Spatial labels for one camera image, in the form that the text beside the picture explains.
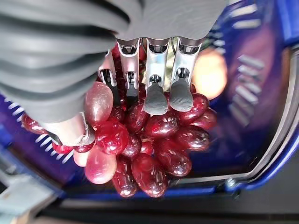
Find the silver metal bracket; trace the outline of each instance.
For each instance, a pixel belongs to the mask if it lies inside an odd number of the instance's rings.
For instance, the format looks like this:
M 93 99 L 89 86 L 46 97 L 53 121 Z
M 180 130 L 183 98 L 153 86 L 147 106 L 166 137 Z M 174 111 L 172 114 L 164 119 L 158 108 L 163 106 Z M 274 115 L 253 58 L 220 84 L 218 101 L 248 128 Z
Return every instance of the silver metal bracket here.
M 194 40 L 190 40 L 190 44 L 187 45 L 188 39 L 178 39 L 170 83 L 170 106 L 180 112 L 190 111 L 193 107 L 190 82 L 201 47 L 201 42 L 199 46 L 194 46 L 195 43 Z
M 168 104 L 163 94 L 169 40 L 147 39 L 145 112 L 162 115 Z
M 152 40 L 147 39 L 147 55 L 146 55 L 146 89 L 153 82 L 153 77 L 160 77 L 159 86 L 164 89 L 166 61 L 168 53 L 168 42 L 165 45 L 151 45 Z
M 136 39 L 132 45 L 132 41 L 126 44 L 126 41 L 117 42 L 121 55 L 121 66 L 124 78 L 126 80 L 126 88 L 129 90 L 134 87 L 139 88 L 139 46 L 140 39 Z
M 105 55 L 105 60 L 99 67 L 98 75 L 104 84 L 110 82 L 112 86 L 116 86 L 116 72 L 111 50 Z
M 60 123 L 41 123 L 59 145 L 89 145 L 94 141 L 94 130 L 87 124 L 84 113 Z
M 178 81 L 180 77 L 185 78 L 186 82 L 190 85 L 200 47 L 201 43 L 197 47 L 188 46 L 183 45 L 180 38 L 178 39 L 176 55 L 172 67 L 171 86 Z

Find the blue plastic basket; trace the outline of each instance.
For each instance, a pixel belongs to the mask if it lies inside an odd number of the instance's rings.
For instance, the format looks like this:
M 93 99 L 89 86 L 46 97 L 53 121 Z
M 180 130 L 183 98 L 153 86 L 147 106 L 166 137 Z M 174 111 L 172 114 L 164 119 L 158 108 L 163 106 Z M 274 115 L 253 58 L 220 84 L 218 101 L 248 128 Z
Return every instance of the blue plastic basket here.
M 296 29 L 299 27 L 298 8 L 296 0 L 234 1 L 210 31 L 211 44 L 226 59 L 228 84 L 212 103 L 217 111 L 218 125 L 211 131 L 210 151 L 191 153 L 193 173 L 184 180 L 246 173 L 262 157 L 275 134 L 276 117 L 283 106 L 280 103 L 282 52 L 285 45 L 299 40 L 299 29 Z M 246 97 L 244 92 L 249 92 L 250 97 Z M 242 102 L 250 107 L 242 108 Z M 48 135 L 36 135 L 22 128 L 22 113 L 19 105 L 0 96 L 0 154 L 16 164 L 19 172 L 33 175 L 60 197 L 120 198 L 109 184 L 90 184 L 84 176 L 84 169 L 75 165 L 73 152 L 57 154 Z M 263 175 L 251 183 L 243 181 L 225 190 L 253 189 L 264 184 L 295 151 L 298 134 L 297 128 L 283 152 Z M 174 181 L 165 197 L 216 192 L 214 182 L 205 184 L 205 187 L 187 183 Z M 146 195 L 138 192 L 134 197 Z

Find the gray fingertip pad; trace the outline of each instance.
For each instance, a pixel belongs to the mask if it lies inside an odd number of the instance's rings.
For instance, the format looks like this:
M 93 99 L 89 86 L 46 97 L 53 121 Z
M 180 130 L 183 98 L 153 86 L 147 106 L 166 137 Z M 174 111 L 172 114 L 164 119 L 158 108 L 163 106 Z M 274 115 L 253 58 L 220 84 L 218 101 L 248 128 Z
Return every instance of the gray fingertip pad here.
M 193 97 L 190 93 L 189 84 L 184 78 L 180 78 L 171 85 L 170 106 L 180 112 L 190 111 L 193 107 Z
M 167 99 L 163 94 L 163 89 L 157 83 L 153 83 L 147 89 L 144 102 L 145 112 L 151 115 L 162 115 L 167 112 L 167 108 Z

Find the robotic hand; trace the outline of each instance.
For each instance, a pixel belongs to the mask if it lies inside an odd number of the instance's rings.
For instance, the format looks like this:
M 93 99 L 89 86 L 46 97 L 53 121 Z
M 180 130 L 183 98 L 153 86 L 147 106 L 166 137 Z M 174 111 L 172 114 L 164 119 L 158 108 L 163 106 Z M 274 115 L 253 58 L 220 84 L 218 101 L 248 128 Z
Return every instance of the robotic hand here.
M 87 145 L 86 92 L 98 73 L 119 104 L 110 49 L 117 38 L 127 97 L 138 97 L 139 44 L 147 38 L 145 111 L 166 113 L 169 40 L 179 37 L 170 105 L 189 111 L 189 85 L 202 39 L 226 0 L 0 0 L 0 90 L 60 145 Z

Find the grape bunch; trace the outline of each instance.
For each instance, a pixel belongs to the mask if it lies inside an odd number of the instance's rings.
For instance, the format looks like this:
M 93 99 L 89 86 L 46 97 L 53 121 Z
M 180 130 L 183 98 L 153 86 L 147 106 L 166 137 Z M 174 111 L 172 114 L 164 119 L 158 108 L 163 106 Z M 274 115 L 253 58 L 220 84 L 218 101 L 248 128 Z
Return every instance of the grape bunch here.
M 138 189 L 150 197 L 160 197 L 167 189 L 168 179 L 190 173 L 190 151 L 208 150 L 207 131 L 216 125 L 216 112 L 204 95 L 196 93 L 193 84 L 190 85 L 193 108 L 189 112 L 173 110 L 170 94 L 165 92 L 167 113 L 150 116 L 143 109 L 146 96 L 143 83 L 139 83 L 138 102 L 128 107 L 117 48 L 112 53 L 121 105 L 113 106 L 109 87 L 95 82 L 85 98 L 85 118 L 95 130 L 94 143 L 73 147 L 53 143 L 53 148 L 60 154 L 74 150 L 74 161 L 85 168 L 90 182 L 104 184 L 111 180 L 122 197 L 131 197 Z M 23 114 L 22 123 L 33 133 L 46 133 L 27 114 Z

